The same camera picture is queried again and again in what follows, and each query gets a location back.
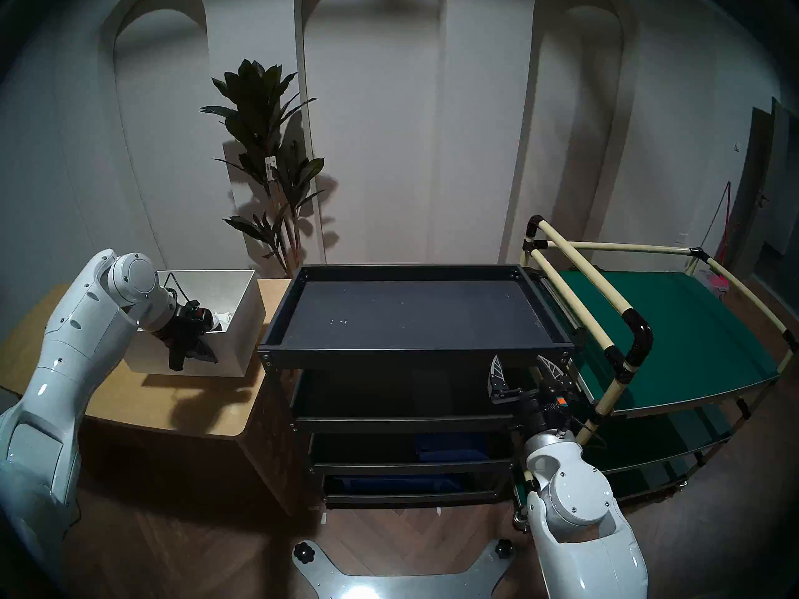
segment beige pipe frame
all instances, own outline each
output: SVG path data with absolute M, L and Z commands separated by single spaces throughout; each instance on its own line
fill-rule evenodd
M 566 257 L 568 257 L 571 262 L 577 266 L 577 268 L 588 278 L 588 280 L 595 285 L 602 295 L 605 296 L 605 298 L 608 300 L 608 302 L 610 302 L 619 315 L 631 308 L 630 303 L 627 302 L 624 296 L 622 296 L 618 290 L 614 288 L 607 281 L 607 279 L 605 279 L 605 277 L 602 276 L 602 274 L 600 274 L 597 269 L 594 268 L 594 266 L 582 256 L 582 254 L 580 254 L 579 251 L 577 251 L 574 246 L 569 244 L 569 241 L 555 231 L 555 228 L 553 228 L 548 222 L 539 221 L 538 229 L 543 231 L 547 237 L 551 238 L 551 244 L 553 246 L 557 246 L 561 249 L 561 251 L 563 251 L 564 255 L 566 255 Z M 525 241 L 531 242 L 532 239 L 530 237 L 525 237 Z M 544 257 L 543 254 L 537 249 L 532 249 L 531 255 L 535 260 L 535 263 L 537 263 L 544 274 L 547 275 L 550 283 L 552 283 L 558 293 L 564 298 L 573 313 L 577 316 L 582 325 L 586 327 L 591 336 L 594 337 L 599 346 L 605 350 L 609 348 L 609 346 L 614 345 L 613 341 L 599 325 L 599 322 L 597 322 L 596 318 L 591 315 L 591 312 L 588 311 L 580 298 L 577 297 L 574 291 L 569 287 L 569 284 L 563 280 L 561 275 L 558 274 L 558 271 L 556 271 L 552 264 L 549 263 L 547 258 Z M 522 250 L 520 263 L 522 266 L 527 265 L 527 252 L 524 250 Z M 629 365 L 627 362 L 624 363 L 624 367 L 633 373 L 638 370 L 638 368 Z M 605 394 L 597 403 L 595 412 L 600 416 L 609 414 L 610 411 L 613 410 L 613 406 L 618 401 L 618 398 L 622 395 L 626 388 L 626 384 L 622 384 L 616 378 L 614 378 L 605 391 Z M 591 439 L 591 435 L 593 435 L 596 430 L 597 425 L 593 424 L 591 421 L 586 421 L 584 428 L 580 430 L 580 432 L 577 434 L 577 438 L 575 438 L 577 443 L 582 445 L 588 442 L 588 440 Z
M 569 242 L 568 244 L 573 249 L 589 249 L 592 251 L 629 251 L 637 253 L 665 253 L 669 255 L 684 255 L 684 256 L 693 255 L 693 252 L 689 248 L 662 247 L 651 244 L 615 244 L 612 242 Z M 563 251 L 560 242 L 554 239 L 548 241 L 547 245 L 551 248 L 560 248 L 561 251 Z M 694 257 L 690 261 L 688 269 L 685 271 L 685 273 L 688 275 L 693 275 L 694 271 L 696 271 L 697 263 L 698 263 L 698 257 Z M 719 264 L 712 257 L 709 257 L 707 259 L 707 264 L 711 267 L 711 269 L 713 269 L 718 274 L 727 279 L 729 282 L 731 282 L 731 284 L 733 284 L 736 287 L 736 289 L 741 292 L 741 294 L 743 294 L 749 300 L 751 300 L 754 303 L 755 307 L 760 309 L 763 312 L 763 314 L 769 319 L 769 321 L 777 327 L 778 331 L 780 331 L 780 334 L 785 332 L 785 330 L 788 327 L 786 327 L 785 324 L 783 324 L 782 321 L 780 321 L 780 319 L 776 315 L 774 315 L 774 312 L 771 309 L 765 306 L 762 300 L 760 300 L 756 295 L 753 294 L 752 290 L 747 288 L 735 275 L 733 275 L 732 272 L 724 268 L 724 266 Z M 788 367 L 789 363 L 791 362 L 791 358 L 793 358 L 793 351 L 789 349 L 785 353 L 785 357 L 783 357 L 782 361 L 777 367 L 777 373 L 781 375 L 785 371 L 785 369 Z

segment wooden table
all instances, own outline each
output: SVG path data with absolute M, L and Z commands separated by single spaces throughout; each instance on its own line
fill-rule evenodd
M 265 329 L 281 302 L 287 279 L 258 281 Z M 68 285 L 58 285 L 25 316 L 0 348 L 0 385 L 27 388 L 42 349 L 50 314 Z M 174 434 L 235 441 L 288 514 L 299 498 L 301 460 L 288 402 L 276 373 L 266 374 L 253 349 L 242 378 L 148 375 L 123 360 L 92 396 L 86 416 L 103 422 Z

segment metal base plate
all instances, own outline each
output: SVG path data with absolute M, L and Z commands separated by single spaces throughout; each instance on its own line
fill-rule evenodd
M 303 543 L 306 548 L 303 560 L 306 562 L 297 557 L 297 550 L 292 560 L 305 579 L 311 582 L 320 599 L 488 599 L 514 558 L 513 553 L 500 558 L 496 552 L 499 541 L 492 541 L 475 564 L 463 573 L 386 577 L 344 575 L 316 543 Z M 312 550 L 311 560 L 308 560 L 311 552 L 307 548 Z

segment potted plant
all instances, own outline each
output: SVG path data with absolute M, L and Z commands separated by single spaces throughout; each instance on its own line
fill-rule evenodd
M 299 96 L 295 94 L 281 104 L 281 97 L 297 73 L 282 77 L 282 67 L 265 69 L 257 61 L 244 60 L 238 73 L 225 73 L 224 81 L 213 79 L 221 94 L 236 108 L 210 105 L 200 109 L 203 114 L 224 118 L 224 127 L 242 146 L 239 163 L 217 158 L 248 174 L 264 187 L 269 210 L 252 221 L 233 216 L 224 222 L 247 236 L 261 241 L 269 249 L 264 256 L 274 257 L 286 276 L 291 276 L 301 264 L 300 208 L 322 191 L 308 194 L 311 180 L 324 167 L 324 158 L 313 160 L 300 153 L 296 141 L 281 137 L 281 126 L 310 98 L 292 109 Z

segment wooden tabletop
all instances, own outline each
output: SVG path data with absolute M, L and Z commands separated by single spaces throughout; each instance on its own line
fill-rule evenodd
M 261 336 L 287 287 L 288 279 L 258 281 L 266 311 Z M 47 320 L 67 288 L 53 288 L 3 343 L 0 384 L 5 388 L 25 392 L 39 359 Z M 264 368 L 255 348 L 243 378 L 133 373 L 123 360 L 94 391 L 86 415 L 147 429 L 229 438 L 244 430 L 263 381 Z

